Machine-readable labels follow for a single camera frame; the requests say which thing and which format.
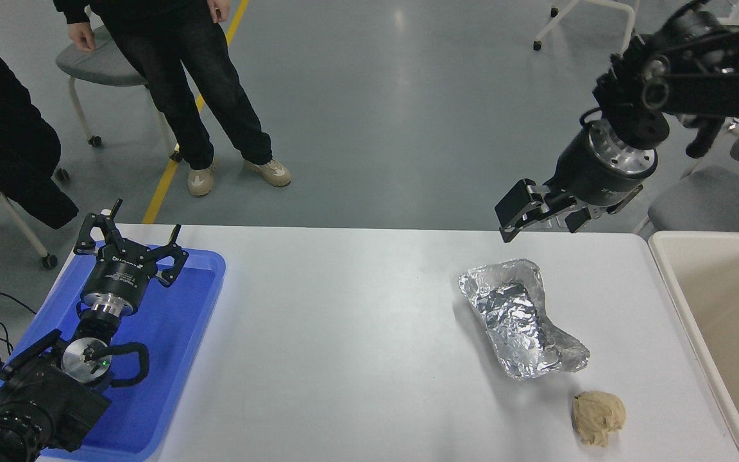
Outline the person's right hand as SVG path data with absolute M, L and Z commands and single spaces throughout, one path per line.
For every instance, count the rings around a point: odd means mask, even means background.
M 67 25 L 68 35 L 76 49 L 83 53 L 91 53 L 97 49 L 94 33 L 89 22 L 77 22 Z

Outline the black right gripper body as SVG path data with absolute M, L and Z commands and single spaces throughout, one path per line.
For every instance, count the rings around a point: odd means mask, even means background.
M 580 132 L 558 158 L 549 187 L 593 207 L 616 207 L 643 180 L 643 150 L 604 132 Z

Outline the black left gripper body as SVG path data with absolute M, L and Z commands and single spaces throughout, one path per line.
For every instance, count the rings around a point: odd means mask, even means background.
M 132 246 L 121 251 L 103 246 L 95 252 L 95 266 L 80 293 L 88 306 L 104 302 L 109 296 L 121 299 L 124 308 L 138 308 L 153 275 L 157 272 L 150 258 L 151 248 Z

